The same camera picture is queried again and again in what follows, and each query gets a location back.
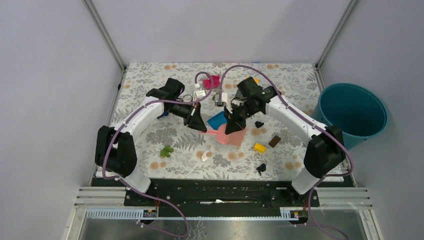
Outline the pink hand broom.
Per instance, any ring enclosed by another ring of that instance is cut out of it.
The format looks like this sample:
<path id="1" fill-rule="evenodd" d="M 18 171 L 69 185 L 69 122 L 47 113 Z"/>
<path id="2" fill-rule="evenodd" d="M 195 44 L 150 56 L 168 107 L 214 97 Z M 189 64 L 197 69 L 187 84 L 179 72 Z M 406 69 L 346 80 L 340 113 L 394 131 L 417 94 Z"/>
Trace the pink hand broom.
<path id="1" fill-rule="evenodd" d="M 240 147 L 244 141 L 244 137 L 246 135 L 247 129 L 243 129 L 240 131 L 232 132 L 230 134 L 226 134 L 226 125 L 222 124 L 218 130 L 207 130 L 206 132 L 199 131 L 200 134 L 212 135 L 215 136 L 216 141 L 223 145 L 232 145 L 236 147 Z"/>

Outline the blue dustpan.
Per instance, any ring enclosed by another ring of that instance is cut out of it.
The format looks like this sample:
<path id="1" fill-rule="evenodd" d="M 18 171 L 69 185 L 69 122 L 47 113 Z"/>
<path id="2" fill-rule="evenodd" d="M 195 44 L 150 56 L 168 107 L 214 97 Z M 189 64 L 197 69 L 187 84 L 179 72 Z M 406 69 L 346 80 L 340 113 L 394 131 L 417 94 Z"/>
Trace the blue dustpan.
<path id="1" fill-rule="evenodd" d="M 225 112 L 219 112 L 218 114 L 207 120 L 207 123 L 211 126 L 213 130 L 218 130 L 221 125 L 227 123 L 227 119 L 225 118 Z"/>

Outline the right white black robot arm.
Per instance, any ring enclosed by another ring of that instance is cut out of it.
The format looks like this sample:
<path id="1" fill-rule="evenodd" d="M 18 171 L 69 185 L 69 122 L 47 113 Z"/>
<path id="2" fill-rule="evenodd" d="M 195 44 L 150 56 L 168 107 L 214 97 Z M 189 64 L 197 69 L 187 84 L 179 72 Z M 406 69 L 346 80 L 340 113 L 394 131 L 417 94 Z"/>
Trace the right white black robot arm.
<path id="1" fill-rule="evenodd" d="M 306 145 L 304 168 L 286 193 L 291 205 L 301 205 L 307 199 L 306 192 L 346 158 L 341 129 L 336 125 L 327 126 L 300 111 L 285 100 L 274 84 L 263 88 L 248 77 L 237 88 L 242 95 L 238 104 L 232 103 L 222 91 L 215 99 L 217 105 L 224 106 L 226 134 L 243 130 L 247 118 L 261 112 L 282 123 Z"/>

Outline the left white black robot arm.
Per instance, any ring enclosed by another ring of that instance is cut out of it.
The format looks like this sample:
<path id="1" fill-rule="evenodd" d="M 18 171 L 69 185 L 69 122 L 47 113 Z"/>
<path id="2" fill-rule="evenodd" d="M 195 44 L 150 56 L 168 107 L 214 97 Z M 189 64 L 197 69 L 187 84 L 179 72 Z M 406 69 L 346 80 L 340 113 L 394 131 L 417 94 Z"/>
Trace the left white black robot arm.
<path id="1" fill-rule="evenodd" d="M 183 124 L 193 130 L 206 132 L 199 102 L 183 102 L 179 96 L 185 85 L 168 78 L 165 85 L 147 92 L 141 106 L 115 126 L 102 126 L 97 132 L 94 162 L 114 178 L 136 190 L 136 199 L 144 206 L 152 204 L 155 192 L 151 180 L 137 166 L 135 139 L 158 117 L 167 112 L 182 118 Z"/>

